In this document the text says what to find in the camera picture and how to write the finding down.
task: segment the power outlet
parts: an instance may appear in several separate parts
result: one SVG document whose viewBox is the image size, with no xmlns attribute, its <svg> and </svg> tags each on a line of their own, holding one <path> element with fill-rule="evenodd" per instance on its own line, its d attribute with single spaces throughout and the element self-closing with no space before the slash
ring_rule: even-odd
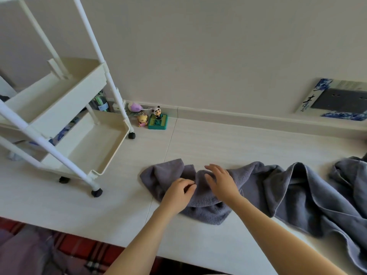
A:
<svg viewBox="0 0 367 275">
<path fill-rule="evenodd" d="M 326 89 L 311 108 L 362 114 L 367 111 L 367 92 Z"/>
</svg>

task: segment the figurine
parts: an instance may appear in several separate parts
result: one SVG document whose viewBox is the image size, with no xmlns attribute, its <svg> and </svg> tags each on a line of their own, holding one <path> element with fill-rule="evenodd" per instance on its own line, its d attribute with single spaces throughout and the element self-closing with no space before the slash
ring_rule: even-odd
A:
<svg viewBox="0 0 367 275">
<path fill-rule="evenodd" d="M 148 116 L 147 115 L 140 115 L 138 116 L 139 127 L 148 125 Z"/>
<path fill-rule="evenodd" d="M 134 113 L 137 113 L 143 110 L 147 110 L 147 109 L 144 109 L 140 104 L 135 103 L 135 102 L 130 102 L 127 108 L 130 110 L 130 112 L 134 112 Z"/>
<path fill-rule="evenodd" d="M 162 112 L 161 112 L 161 109 L 160 109 L 159 106 L 152 108 L 152 113 L 154 115 L 156 115 L 156 119 L 157 120 L 161 120 L 162 119 Z"/>
</svg>

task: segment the white rolling cart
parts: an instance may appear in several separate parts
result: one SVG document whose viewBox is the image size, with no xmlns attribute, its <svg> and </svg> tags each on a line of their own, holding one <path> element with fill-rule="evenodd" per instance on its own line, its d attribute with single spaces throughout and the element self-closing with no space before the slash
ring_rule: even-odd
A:
<svg viewBox="0 0 367 275">
<path fill-rule="evenodd" d="M 94 180 L 102 175 L 126 135 L 135 133 L 124 110 L 121 114 L 95 111 L 89 102 L 108 84 L 120 108 L 123 100 L 113 83 L 80 0 L 74 0 L 98 55 L 98 60 L 59 57 L 24 0 L 18 0 L 53 59 L 51 72 L 6 102 L 0 100 L 0 126 L 20 130 L 43 147 L 48 154 L 38 161 L 0 136 L 0 144 L 33 166 L 70 178 L 84 180 L 99 197 L 102 189 Z M 54 138 L 83 108 L 88 112 L 53 146 Z"/>
</svg>

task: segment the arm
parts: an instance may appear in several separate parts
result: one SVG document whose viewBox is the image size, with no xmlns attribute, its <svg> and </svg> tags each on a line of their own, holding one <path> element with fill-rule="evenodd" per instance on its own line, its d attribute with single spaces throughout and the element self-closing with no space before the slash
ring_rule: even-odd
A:
<svg viewBox="0 0 367 275">
<path fill-rule="evenodd" d="M 205 168 L 212 171 L 217 180 L 205 175 L 213 193 L 241 218 L 279 275 L 346 275 L 242 197 L 227 170 L 213 164 Z"/>
<path fill-rule="evenodd" d="M 192 180 L 178 179 L 173 182 L 152 217 L 105 275 L 148 275 L 168 223 L 187 206 L 195 189 Z"/>
</svg>

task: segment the cart wheel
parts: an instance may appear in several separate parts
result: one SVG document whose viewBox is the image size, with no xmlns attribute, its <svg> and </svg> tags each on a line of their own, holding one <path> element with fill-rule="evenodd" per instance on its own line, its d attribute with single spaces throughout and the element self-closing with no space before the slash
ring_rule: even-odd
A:
<svg viewBox="0 0 367 275">
<path fill-rule="evenodd" d="M 102 190 L 102 189 L 98 189 L 97 191 L 92 191 L 92 196 L 93 196 L 94 198 L 98 198 L 99 196 L 101 196 L 101 195 L 102 195 L 102 192 L 103 192 L 103 190 Z"/>
<path fill-rule="evenodd" d="M 60 177 L 59 178 L 59 182 L 62 183 L 62 184 L 66 184 L 70 181 L 70 178 L 68 177 Z"/>
<path fill-rule="evenodd" d="M 128 135 L 129 139 L 135 139 L 135 133 L 134 132 L 130 132 Z"/>
</svg>

